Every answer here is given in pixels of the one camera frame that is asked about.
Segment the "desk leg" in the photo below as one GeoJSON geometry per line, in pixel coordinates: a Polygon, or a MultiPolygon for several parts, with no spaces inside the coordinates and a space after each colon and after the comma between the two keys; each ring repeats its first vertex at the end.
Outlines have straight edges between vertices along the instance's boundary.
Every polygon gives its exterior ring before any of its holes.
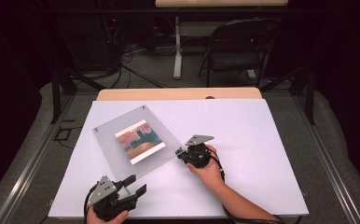
{"type": "Polygon", "coordinates": [[[179,18],[176,17],[176,58],[174,61],[174,79],[180,79],[181,77],[181,46],[180,46],[180,21],[179,18]]]}

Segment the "person's hand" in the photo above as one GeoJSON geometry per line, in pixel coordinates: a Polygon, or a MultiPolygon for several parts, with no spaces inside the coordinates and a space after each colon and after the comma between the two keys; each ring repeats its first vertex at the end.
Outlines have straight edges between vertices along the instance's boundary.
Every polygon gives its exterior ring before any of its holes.
{"type": "Polygon", "coordinates": [[[127,210],[121,212],[118,216],[116,216],[114,219],[105,222],[101,219],[99,219],[96,216],[95,211],[93,211],[93,206],[90,206],[88,208],[88,214],[87,214],[87,224],[99,224],[99,223],[107,223],[107,224],[121,224],[128,216],[129,212],[127,210]]]}
{"type": "MultiPolygon", "coordinates": [[[[211,155],[216,157],[217,151],[214,147],[207,145],[207,147],[212,151],[211,155]]],[[[222,184],[224,181],[221,177],[220,167],[217,162],[213,159],[209,160],[209,163],[203,168],[196,168],[191,163],[187,163],[188,169],[195,175],[197,175],[201,182],[206,185],[209,189],[216,188],[222,184]]]]}

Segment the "wooden edge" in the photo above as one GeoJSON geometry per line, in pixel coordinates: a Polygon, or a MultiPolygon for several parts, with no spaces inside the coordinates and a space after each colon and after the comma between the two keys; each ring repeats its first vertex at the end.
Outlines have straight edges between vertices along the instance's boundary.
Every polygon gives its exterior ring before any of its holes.
{"type": "Polygon", "coordinates": [[[97,101],[199,100],[206,97],[262,99],[255,87],[102,90],[97,101]]]}

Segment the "dark background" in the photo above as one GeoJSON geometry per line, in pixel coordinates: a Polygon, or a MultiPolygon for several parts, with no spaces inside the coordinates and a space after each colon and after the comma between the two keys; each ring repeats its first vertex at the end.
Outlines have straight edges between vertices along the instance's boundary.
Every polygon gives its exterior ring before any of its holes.
{"type": "MultiPolygon", "coordinates": [[[[290,8],[325,8],[334,1],[289,1],[290,8]]],[[[43,1],[44,7],[96,8],[91,0],[43,1]]],[[[153,1],[128,1],[114,7],[151,7],[153,1]]],[[[107,45],[99,18],[63,18],[57,24],[28,13],[34,1],[0,1],[0,180],[35,120],[41,104],[39,89],[51,81],[59,65],[78,70],[116,67],[116,48],[107,45]]],[[[167,30],[159,18],[130,18],[122,23],[128,37],[153,49],[154,26],[167,30]],[[137,38],[133,31],[146,33],[137,38]]],[[[300,66],[316,45],[326,19],[283,18],[282,29],[272,49],[268,77],[279,77],[300,66]]],[[[324,56],[315,68],[316,90],[329,101],[344,132],[349,158],[360,173],[360,1],[343,18],[324,56]]]]}

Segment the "gray carpet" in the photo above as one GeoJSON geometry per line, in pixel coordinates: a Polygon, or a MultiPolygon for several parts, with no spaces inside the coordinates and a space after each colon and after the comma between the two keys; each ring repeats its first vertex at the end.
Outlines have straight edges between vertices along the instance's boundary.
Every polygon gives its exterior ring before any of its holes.
{"type": "MultiPolygon", "coordinates": [[[[180,80],[173,80],[172,77],[173,55],[168,57],[167,55],[140,51],[133,54],[132,62],[127,65],[168,87],[203,87],[205,76],[196,76],[201,60],[200,54],[194,54],[192,51],[186,54],[183,59],[184,75],[180,80]]],[[[124,70],[122,72],[122,77],[115,88],[156,88],[155,85],[138,76],[130,75],[124,70]]],[[[90,77],[94,78],[99,75],[101,74],[92,74],[90,77]]],[[[100,78],[97,81],[106,87],[110,87],[115,83],[116,77],[117,75],[100,78]]],[[[250,81],[239,74],[235,74],[229,79],[220,78],[222,77],[213,78],[213,86],[233,81],[233,78],[241,79],[237,81],[250,81]]],[[[35,173],[32,173],[33,181],[27,186],[26,193],[21,195],[23,197],[19,203],[15,204],[14,213],[10,214],[10,223],[38,223],[48,214],[49,206],[47,203],[55,197],[67,162],[71,157],[72,148],[81,131],[80,127],[85,121],[91,102],[97,95],[96,91],[84,83],[76,81],[76,84],[79,93],[74,97],[63,96],[62,98],[63,102],[68,102],[69,107],[67,111],[63,111],[62,120],[57,126],[49,124],[52,118],[50,85],[41,90],[43,104],[35,124],[25,139],[17,158],[0,183],[1,211],[25,166],[39,148],[45,148],[41,162],[37,164],[35,173]],[[49,136],[46,144],[42,144],[41,142],[48,135],[49,130],[53,130],[53,135],[49,136]]],[[[263,96],[268,101],[298,182],[306,192],[305,201],[310,214],[304,217],[300,223],[349,223],[337,192],[333,189],[332,182],[322,165],[316,141],[303,118],[302,111],[298,109],[297,100],[289,96],[286,91],[264,93],[263,96]]],[[[314,116],[315,128],[318,130],[360,213],[360,177],[347,158],[346,144],[340,126],[329,109],[324,96],[318,92],[315,97],[314,116]]],[[[297,220],[295,217],[285,217],[284,219],[287,223],[294,223],[297,220]]],[[[48,218],[44,223],[82,223],[82,220],[48,218]]]]}

